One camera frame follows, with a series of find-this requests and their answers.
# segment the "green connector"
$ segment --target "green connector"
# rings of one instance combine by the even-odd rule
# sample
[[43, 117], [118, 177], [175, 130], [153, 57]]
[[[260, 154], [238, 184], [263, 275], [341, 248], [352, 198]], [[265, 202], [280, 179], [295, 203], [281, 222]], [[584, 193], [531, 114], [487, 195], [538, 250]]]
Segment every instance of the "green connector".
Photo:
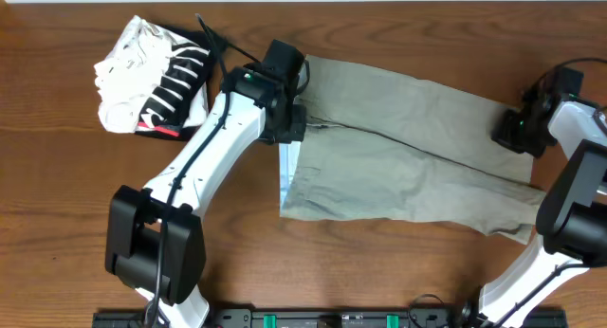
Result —
[[387, 328], [398, 328], [398, 315], [388, 315], [386, 317]]
[[264, 316], [264, 328], [276, 328], [276, 316], [265, 315]]

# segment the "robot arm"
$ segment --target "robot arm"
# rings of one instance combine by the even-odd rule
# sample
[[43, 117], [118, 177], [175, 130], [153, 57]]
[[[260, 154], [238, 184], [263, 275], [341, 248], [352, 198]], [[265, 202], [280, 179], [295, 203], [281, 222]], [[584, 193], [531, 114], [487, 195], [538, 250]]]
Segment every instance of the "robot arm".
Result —
[[[558, 141], [569, 162], [540, 206], [538, 235], [502, 276], [482, 288], [480, 319], [473, 326], [521, 327], [529, 312], [551, 292], [607, 260], [607, 207], [594, 202], [597, 192], [605, 189], [607, 124], [597, 106], [571, 101], [570, 97], [575, 99], [576, 95], [553, 95], [557, 103], [546, 106], [549, 96], [543, 93], [542, 111], [530, 110], [537, 110], [534, 101], [541, 102], [533, 100], [518, 117], [510, 117], [521, 126], [534, 128], [533, 135], [522, 130], [519, 133], [524, 134], [508, 136], [510, 140], [503, 145], [511, 149], [524, 143], [523, 151], [533, 154], [543, 152], [545, 145], [539, 142]], [[540, 122], [547, 123], [549, 136], [542, 133]], [[519, 122], [502, 123], [496, 132], [504, 133], [512, 124]]]
[[[150, 300], [156, 290], [156, 267], [162, 263], [160, 322], [169, 321], [172, 328], [202, 326], [209, 306], [197, 287], [206, 262], [201, 218], [250, 143], [258, 139], [269, 144], [290, 143], [304, 138], [305, 108], [293, 104], [301, 92], [298, 84], [303, 65], [304, 55], [295, 47], [274, 41], [262, 62], [234, 68], [224, 79], [229, 86], [223, 85], [211, 115], [177, 158], [142, 191], [122, 186], [114, 195], [105, 268]], [[208, 145], [196, 155], [206, 141]], [[182, 170], [185, 175], [167, 206]], [[164, 220], [166, 252], [160, 259], [160, 233], [146, 224]]]

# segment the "red stripe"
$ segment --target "red stripe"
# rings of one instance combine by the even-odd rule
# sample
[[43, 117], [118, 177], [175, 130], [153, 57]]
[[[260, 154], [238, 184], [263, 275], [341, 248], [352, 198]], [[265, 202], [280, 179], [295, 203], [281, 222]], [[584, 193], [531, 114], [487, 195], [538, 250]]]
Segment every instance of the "red stripe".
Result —
[[[145, 122], [139, 122], [138, 126], [140, 126], [142, 128], [148, 128], [148, 129], [150, 128], [147, 124], [145, 124]], [[175, 132], [173, 130], [169, 130], [167, 128], [163, 128], [163, 127], [160, 127], [160, 126], [154, 127], [154, 130], [156, 130], [156, 131], [158, 131], [158, 132], [160, 132], [162, 134], [170, 135], [172, 137], [179, 137], [179, 133], [178, 132]]]
[[166, 135], [171, 135], [172, 137], [178, 137], [179, 133], [174, 132], [173, 130], [169, 130], [167, 128], [163, 128], [163, 127], [155, 127], [154, 128], [156, 131], [159, 131], [162, 134], [166, 134]]

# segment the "wooden table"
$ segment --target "wooden table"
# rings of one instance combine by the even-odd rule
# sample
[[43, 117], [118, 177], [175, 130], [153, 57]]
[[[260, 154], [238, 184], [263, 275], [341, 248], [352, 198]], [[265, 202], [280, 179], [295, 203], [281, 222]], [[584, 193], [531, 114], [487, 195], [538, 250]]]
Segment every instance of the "wooden table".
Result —
[[[183, 144], [103, 131], [93, 64], [134, 14], [197, 28], [195, 12], [260, 57], [277, 38], [509, 104], [553, 64], [607, 57], [601, 3], [0, 5], [0, 325], [87, 327], [100, 308], [145, 303], [103, 268], [108, 204]], [[229, 67], [246, 61], [227, 57]], [[607, 100], [607, 68], [579, 68], [584, 96]], [[549, 187], [564, 161], [549, 149], [534, 184]], [[434, 293], [458, 302], [524, 249], [456, 225], [279, 219], [278, 195], [278, 150], [254, 144], [206, 215], [207, 299], [386, 307]], [[607, 272], [593, 270], [545, 303], [564, 307], [572, 327], [604, 327], [605, 290]]]

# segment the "wire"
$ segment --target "wire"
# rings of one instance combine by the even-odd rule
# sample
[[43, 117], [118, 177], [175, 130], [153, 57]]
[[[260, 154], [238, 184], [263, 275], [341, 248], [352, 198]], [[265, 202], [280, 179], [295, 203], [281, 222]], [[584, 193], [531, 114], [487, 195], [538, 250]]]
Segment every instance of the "wire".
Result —
[[419, 295], [415, 298], [414, 301], [411, 302], [411, 304], [409, 304], [409, 308], [407, 309], [407, 319], [409, 320], [409, 322], [411, 322], [412, 324], [415, 325], [415, 327], [417, 328], [423, 328], [422, 326], [419, 325], [419, 323], [417, 323], [417, 319], [411, 316], [411, 309], [413, 309], [414, 305], [416, 305], [419, 300], [422, 299], [435, 299], [438, 300], [443, 306], [445, 306], [445, 303], [443, 302], [443, 300], [441, 300], [438, 296], [434, 295], [434, 294], [423, 294], [423, 295]]
[[248, 52], [246, 52], [244, 49], [240, 48], [239, 46], [236, 46], [235, 44], [231, 43], [230, 41], [228, 41], [228, 39], [224, 39], [226, 41], [226, 45], [234, 48], [235, 50], [239, 51], [242, 55], [244, 55], [245, 57], [253, 60], [256, 63], [260, 63], [259, 59], [253, 57], [252, 55], [250, 55]]
[[[143, 313], [147, 313], [148, 310], [150, 309], [150, 306], [152, 305], [151, 301], [148, 301], [148, 303], [143, 307]], [[169, 319], [167, 319], [167, 317], [164, 315], [164, 313], [162, 313], [162, 310], [158, 310], [158, 316], [164, 321], [164, 324], [169, 327], [170, 326], [170, 321]], [[136, 323], [137, 328], [142, 328], [143, 325], [140, 322]]]
[[202, 142], [202, 144], [200, 144], [200, 146], [192, 154], [192, 156], [190, 156], [188, 161], [183, 165], [183, 168], [181, 168], [181, 171], [179, 171], [179, 173], [173, 180], [173, 185], [171, 186], [171, 189], [169, 190], [169, 196], [167, 198], [166, 208], [164, 210], [164, 214], [162, 215], [162, 224], [160, 225], [160, 243], [158, 245], [158, 261], [156, 264], [156, 291], [154, 292], [154, 297], [151, 300], [151, 304], [149, 305], [148, 309], [145, 311], [144, 325], [146, 328], [152, 328], [156, 324], [156, 321], [158, 320], [158, 312], [159, 312], [158, 306], [160, 303], [160, 285], [161, 285], [161, 281], [162, 281], [162, 267], [164, 265], [164, 249], [166, 246], [166, 239], [167, 239], [166, 235], [167, 235], [168, 223], [169, 223], [169, 221], [171, 221], [170, 215], [172, 212], [171, 211], [172, 204], [173, 204], [173, 201], [175, 200], [175, 194], [176, 194], [177, 190], [179, 190], [179, 188], [181, 187], [181, 179], [183, 179], [183, 177], [186, 175], [186, 172], [190, 169], [190, 167], [193, 165], [193, 163], [196, 161], [196, 159], [200, 156], [202, 151], [209, 145], [209, 143], [215, 137], [217, 132], [219, 132], [219, 130], [222, 127], [225, 127], [226, 118], [228, 117], [228, 114], [230, 111], [230, 90], [232, 88], [232, 84], [228, 77], [228, 71], [226, 70], [226, 65], [224, 64], [223, 58], [221, 57], [221, 52], [219, 51], [219, 49], [217, 49], [217, 46], [215, 45], [211, 32], [205, 25], [200, 14], [196, 14], [196, 18], [198, 19], [200, 26], [203, 28], [205, 34], [207, 35], [207, 38], [209, 39], [209, 44], [211, 45], [211, 53], [215, 55], [217, 61], [219, 62], [219, 66], [221, 67], [221, 72], [224, 77], [225, 89], [223, 91], [226, 95], [226, 101], [224, 104], [224, 112], [222, 113], [221, 117], [217, 121], [217, 124], [211, 130], [211, 132], [209, 133], [207, 138], [205, 138], [205, 140]]
[[533, 289], [533, 291], [531, 291], [521, 302], [515, 303], [514, 307], [512, 307], [512, 309], [510, 309], [510, 311], [508, 311], [492, 327], [493, 328], [502, 327], [504, 325], [504, 323], [506, 323], [506, 321], [508, 319], [510, 319], [510, 317], [512, 315], [514, 315], [514, 313], [519, 311], [519, 309], [523, 308], [529, 301], [531, 301], [536, 295], [538, 295], [540, 293], [540, 291], [542, 291], [547, 285], [549, 285], [550, 282], [552, 282], [554, 279], [559, 277], [561, 275], [562, 271], [570, 269], [570, 268], [583, 268], [583, 267], [600, 267], [600, 265], [589, 266], [586, 264], [566, 264], [566, 265], [561, 265], [561, 266], [555, 268], [555, 270], [550, 274], [550, 276], [546, 277], [546, 279], [543, 280], [540, 283], [540, 285], [536, 286], [535, 289]]
[[565, 61], [562, 62], [552, 68], [550, 68], [549, 70], [547, 70], [546, 72], [544, 72], [539, 78], [538, 80], [534, 83], [534, 85], [538, 84], [539, 82], [541, 82], [544, 78], [546, 78], [546, 76], [548, 75], [548, 73], [556, 70], [557, 68], [561, 68], [564, 67], [566, 65], [569, 64], [573, 64], [573, 63], [582, 63], [582, 62], [596, 62], [596, 63], [603, 63], [603, 64], [607, 64], [607, 59], [602, 59], [602, 58], [594, 58], [594, 57], [585, 57], [585, 58], [576, 58], [576, 59], [572, 59], [569, 61]]

